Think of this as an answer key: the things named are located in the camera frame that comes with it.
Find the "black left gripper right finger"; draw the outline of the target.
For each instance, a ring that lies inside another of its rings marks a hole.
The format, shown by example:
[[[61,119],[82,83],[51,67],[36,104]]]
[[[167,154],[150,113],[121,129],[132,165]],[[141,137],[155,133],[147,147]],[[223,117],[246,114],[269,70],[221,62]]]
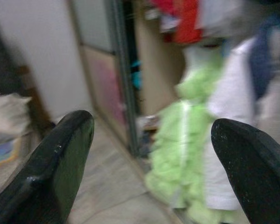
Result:
[[[213,123],[211,141],[250,224],[280,224],[280,144],[231,119]]]

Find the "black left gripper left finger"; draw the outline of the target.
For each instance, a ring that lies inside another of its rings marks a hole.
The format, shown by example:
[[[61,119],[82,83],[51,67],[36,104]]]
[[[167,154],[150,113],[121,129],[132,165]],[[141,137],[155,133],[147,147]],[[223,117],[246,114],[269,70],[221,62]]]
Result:
[[[0,224],[67,224],[94,126],[85,110],[60,120],[0,190]]]

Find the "colourful yellow-edged picture book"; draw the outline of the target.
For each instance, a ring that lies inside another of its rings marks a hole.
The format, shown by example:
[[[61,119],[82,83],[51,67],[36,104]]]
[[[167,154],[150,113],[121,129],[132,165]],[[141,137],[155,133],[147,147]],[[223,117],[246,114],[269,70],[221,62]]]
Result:
[[[10,163],[18,158],[21,144],[21,138],[0,143],[0,166]]]

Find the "white pillow with tree print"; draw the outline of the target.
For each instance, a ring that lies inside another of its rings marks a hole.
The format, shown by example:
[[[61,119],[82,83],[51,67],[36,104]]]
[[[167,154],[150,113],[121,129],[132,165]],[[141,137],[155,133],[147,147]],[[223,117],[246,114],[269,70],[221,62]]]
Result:
[[[31,97],[22,97],[17,93],[0,95],[0,143],[30,131],[28,104],[31,100]]]

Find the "white garment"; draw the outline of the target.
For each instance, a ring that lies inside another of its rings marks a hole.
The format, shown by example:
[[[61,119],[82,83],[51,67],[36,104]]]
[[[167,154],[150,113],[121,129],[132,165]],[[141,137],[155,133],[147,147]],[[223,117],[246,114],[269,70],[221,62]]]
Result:
[[[228,118],[247,124],[256,121],[256,94],[253,89],[248,58],[255,39],[249,38],[234,47],[226,57],[219,72],[219,79],[206,99],[206,110],[214,118]],[[187,71],[184,79],[194,75],[194,69],[200,69],[207,62],[222,57],[217,48],[205,48],[193,44],[183,50]],[[228,181],[226,171],[216,155],[211,143],[211,128],[207,129],[203,150],[203,193],[207,208],[214,210],[237,210],[238,200]]]

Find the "light green garment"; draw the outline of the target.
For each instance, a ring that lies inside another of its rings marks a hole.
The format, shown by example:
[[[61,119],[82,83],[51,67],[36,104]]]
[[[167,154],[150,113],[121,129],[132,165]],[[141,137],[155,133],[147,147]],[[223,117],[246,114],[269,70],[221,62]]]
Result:
[[[214,120],[206,108],[221,76],[220,55],[198,59],[176,85],[179,99],[163,109],[150,154],[146,186],[173,209],[186,209],[197,224],[220,224],[223,212],[207,208],[204,200],[203,151]]]

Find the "dark blue garment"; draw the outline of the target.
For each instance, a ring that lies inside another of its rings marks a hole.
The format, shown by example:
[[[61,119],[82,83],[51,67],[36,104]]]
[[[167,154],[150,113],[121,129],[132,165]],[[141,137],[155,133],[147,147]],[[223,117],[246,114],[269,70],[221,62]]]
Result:
[[[248,64],[255,100],[259,100],[280,68],[280,17],[263,21],[254,37]]]

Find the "black tufted headboard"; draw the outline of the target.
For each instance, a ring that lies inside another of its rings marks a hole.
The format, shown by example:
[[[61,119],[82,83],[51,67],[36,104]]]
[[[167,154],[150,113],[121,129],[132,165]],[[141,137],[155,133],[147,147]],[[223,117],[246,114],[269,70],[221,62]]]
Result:
[[[25,95],[25,88],[16,66],[0,37],[0,95],[18,93]]]

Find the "teal item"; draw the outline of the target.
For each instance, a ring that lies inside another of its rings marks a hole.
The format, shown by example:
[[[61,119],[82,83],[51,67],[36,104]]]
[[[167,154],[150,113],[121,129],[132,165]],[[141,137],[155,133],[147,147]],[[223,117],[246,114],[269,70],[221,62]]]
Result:
[[[142,77],[141,77],[141,62],[139,60],[132,62],[131,64],[131,79],[133,86],[140,90],[142,88]]]

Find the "grey white bundle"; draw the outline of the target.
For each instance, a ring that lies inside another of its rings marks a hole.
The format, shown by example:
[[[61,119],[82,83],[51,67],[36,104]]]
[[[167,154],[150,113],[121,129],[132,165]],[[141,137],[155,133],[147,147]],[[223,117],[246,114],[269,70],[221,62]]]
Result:
[[[203,37],[240,36],[279,12],[280,0],[198,0],[195,28],[203,31]]]

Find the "beige wardrobe with sliding door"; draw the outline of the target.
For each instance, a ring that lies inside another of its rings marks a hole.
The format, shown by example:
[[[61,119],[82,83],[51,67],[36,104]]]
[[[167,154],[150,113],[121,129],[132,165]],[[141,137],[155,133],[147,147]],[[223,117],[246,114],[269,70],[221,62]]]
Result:
[[[136,158],[151,152],[157,113],[177,98],[184,59],[177,19],[151,0],[69,0],[95,111]],[[142,88],[131,79],[141,62]]]

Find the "red cloth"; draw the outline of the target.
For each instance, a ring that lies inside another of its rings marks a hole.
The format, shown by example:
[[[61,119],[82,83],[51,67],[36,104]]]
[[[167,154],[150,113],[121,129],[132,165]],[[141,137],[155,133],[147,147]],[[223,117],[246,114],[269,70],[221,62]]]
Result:
[[[193,44],[202,39],[203,31],[196,28],[199,17],[199,0],[151,0],[162,13],[177,17],[173,41],[177,44]]]

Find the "brown wooden bed frame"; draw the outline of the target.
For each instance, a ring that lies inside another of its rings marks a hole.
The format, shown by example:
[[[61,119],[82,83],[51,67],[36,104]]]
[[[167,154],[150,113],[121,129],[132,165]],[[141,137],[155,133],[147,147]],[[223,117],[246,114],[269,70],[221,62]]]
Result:
[[[23,83],[25,95],[32,98],[28,104],[32,125],[39,136],[44,138],[56,125],[51,121],[29,67],[20,65],[16,70]]]

